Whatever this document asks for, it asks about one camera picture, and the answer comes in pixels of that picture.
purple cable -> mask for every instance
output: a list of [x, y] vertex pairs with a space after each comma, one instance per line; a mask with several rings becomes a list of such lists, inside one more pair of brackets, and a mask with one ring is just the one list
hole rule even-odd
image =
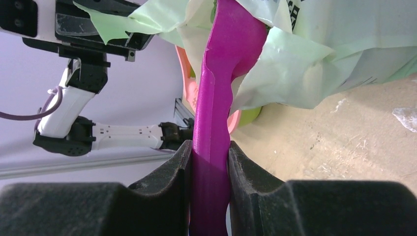
[[36, 122], [36, 126], [37, 126], [39, 124], [39, 122], [40, 122], [40, 119], [42, 119], [45, 116], [48, 116], [48, 115], [52, 114], [54, 111], [56, 111], [58, 109], [58, 107], [62, 103], [62, 88], [60, 86], [57, 86], [53, 90], [53, 93], [57, 93], [58, 94], [58, 101], [49, 110], [46, 110], [46, 109], [49, 106], [49, 103], [51, 103], [51, 101], [54, 98], [55, 94], [51, 94], [49, 96], [48, 100], [45, 102], [45, 105], [43, 106], [43, 108], [41, 109], [41, 111], [39, 112], [39, 114], [29, 115], [29, 116], [17, 116], [17, 115], [11, 115], [11, 114], [7, 114], [7, 113], [4, 113], [4, 112], [0, 112], [0, 118], [10, 119], [10, 120], [19, 120], [19, 121], [27, 121], [27, 120], [37, 119], [38, 120]]

